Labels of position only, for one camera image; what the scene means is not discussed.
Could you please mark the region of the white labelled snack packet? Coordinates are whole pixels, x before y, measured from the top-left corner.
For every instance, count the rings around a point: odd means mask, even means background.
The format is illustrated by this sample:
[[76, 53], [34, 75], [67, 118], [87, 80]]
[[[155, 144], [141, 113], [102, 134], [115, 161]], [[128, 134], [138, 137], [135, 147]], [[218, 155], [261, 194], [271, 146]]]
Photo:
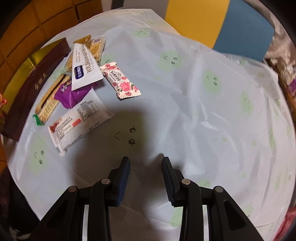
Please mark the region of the white labelled snack packet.
[[81, 102], [48, 127], [58, 154], [64, 156], [70, 146], [113, 116], [95, 90], [91, 89]]

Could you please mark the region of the pink rose candy packet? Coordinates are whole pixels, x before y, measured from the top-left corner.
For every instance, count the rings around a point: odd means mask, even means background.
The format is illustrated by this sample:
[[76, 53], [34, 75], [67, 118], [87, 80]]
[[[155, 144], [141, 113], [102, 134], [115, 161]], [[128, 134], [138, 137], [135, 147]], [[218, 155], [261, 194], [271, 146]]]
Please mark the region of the pink rose candy packet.
[[126, 75], [118, 68], [116, 62], [100, 66], [103, 76], [114, 88], [119, 99], [126, 99], [141, 96], [140, 90], [133, 84]]

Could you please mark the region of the purple snack packet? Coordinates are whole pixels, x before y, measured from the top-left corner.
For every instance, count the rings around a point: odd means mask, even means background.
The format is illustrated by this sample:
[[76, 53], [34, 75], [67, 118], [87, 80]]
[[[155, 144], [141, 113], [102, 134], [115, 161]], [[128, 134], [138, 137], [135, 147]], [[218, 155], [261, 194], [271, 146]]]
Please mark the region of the purple snack packet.
[[70, 109], [79, 103], [92, 88], [93, 85], [90, 84], [76, 90], [71, 90], [71, 82], [68, 81], [59, 87], [54, 99], [58, 100], [64, 108]]

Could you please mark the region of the sandwich cracker pack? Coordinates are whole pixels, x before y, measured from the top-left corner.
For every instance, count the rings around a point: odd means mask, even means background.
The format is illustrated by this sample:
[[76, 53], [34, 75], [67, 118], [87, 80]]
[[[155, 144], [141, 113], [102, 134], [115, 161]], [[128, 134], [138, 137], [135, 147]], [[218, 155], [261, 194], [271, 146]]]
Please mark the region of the sandwich cracker pack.
[[33, 117], [35, 118], [36, 124], [38, 126], [42, 126], [49, 119], [55, 108], [57, 107], [59, 101], [55, 99], [55, 94], [58, 89], [62, 86], [62, 84], [66, 83], [70, 80], [70, 76], [67, 74], [60, 75], [55, 82], [51, 85], [51, 87], [47, 90], [44, 96], [39, 101], [35, 114]]

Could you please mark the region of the white and blue sachet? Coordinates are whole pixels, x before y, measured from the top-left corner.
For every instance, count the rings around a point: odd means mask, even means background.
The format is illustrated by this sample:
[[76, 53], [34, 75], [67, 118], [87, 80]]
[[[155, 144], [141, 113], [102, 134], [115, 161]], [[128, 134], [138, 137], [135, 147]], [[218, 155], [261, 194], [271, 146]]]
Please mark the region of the white and blue sachet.
[[103, 79], [93, 55], [84, 44], [75, 43], [72, 57], [71, 90], [78, 90]]

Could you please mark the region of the clear packed rice cracker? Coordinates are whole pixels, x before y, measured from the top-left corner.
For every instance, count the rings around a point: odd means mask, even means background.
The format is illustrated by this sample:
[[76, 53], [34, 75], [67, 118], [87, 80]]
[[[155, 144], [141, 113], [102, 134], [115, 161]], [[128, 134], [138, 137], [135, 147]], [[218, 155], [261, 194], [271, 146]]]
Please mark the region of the clear packed rice cracker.
[[[98, 65], [100, 65], [103, 49], [105, 46], [105, 37], [92, 39], [91, 35], [87, 35], [78, 40], [75, 40], [73, 43], [85, 44], [86, 47], [91, 52], [91, 54], [93, 55], [95, 61], [98, 63]], [[64, 70], [66, 72], [69, 72], [72, 70], [72, 57], [73, 57], [73, 51], [70, 52], [70, 55], [68, 56], [68, 59], [64, 66]]]

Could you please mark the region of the white tablecloth with green clouds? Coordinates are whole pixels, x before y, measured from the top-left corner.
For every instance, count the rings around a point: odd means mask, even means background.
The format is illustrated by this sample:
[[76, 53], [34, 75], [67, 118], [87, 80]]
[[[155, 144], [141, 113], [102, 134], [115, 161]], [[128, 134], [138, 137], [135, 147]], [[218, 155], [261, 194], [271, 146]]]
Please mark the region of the white tablecloth with green clouds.
[[37, 217], [68, 186], [93, 185], [127, 156], [123, 204], [110, 212], [113, 240], [178, 240], [181, 210], [161, 172], [167, 156], [195, 183], [224, 187], [273, 240], [295, 186], [295, 129], [276, 73], [172, 33], [151, 10], [107, 11], [54, 40], [86, 35], [106, 37], [103, 60], [115, 61], [141, 95], [120, 100], [101, 80], [96, 93], [113, 117], [64, 156], [48, 126], [28, 117], [8, 167]]

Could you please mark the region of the dark brown gift box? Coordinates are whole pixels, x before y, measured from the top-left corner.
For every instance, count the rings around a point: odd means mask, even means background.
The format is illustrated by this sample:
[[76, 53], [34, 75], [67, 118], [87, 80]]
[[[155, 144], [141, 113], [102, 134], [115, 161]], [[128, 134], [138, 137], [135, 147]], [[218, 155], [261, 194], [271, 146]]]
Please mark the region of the dark brown gift box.
[[1, 107], [1, 133], [18, 141], [29, 112], [43, 85], [70, 52], [65, 38], [52, 42], [28, 57], [4, 91], [7, 103]]

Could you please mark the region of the beige patterned bedsheet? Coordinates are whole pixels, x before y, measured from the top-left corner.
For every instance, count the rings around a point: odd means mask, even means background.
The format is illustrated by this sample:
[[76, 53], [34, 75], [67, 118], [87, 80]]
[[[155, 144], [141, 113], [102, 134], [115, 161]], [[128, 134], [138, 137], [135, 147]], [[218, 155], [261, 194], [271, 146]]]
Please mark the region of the beige patterned bedsheet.
[[285, 87], [295, 96], [295, 45], [278, 18], [261, 1], [247, 2], [273, 26], [274, 34], [265, 59], [279, 71]]

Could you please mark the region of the yellow and blue chair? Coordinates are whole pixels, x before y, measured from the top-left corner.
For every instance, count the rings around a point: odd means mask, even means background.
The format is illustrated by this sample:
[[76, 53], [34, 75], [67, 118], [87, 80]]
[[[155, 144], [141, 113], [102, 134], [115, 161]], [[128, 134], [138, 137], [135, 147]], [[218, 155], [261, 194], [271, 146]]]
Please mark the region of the yellow and blue chair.
[[263, 61], [274, 27], [247, 1], [169, 1], [165, 20], [215, 51]]

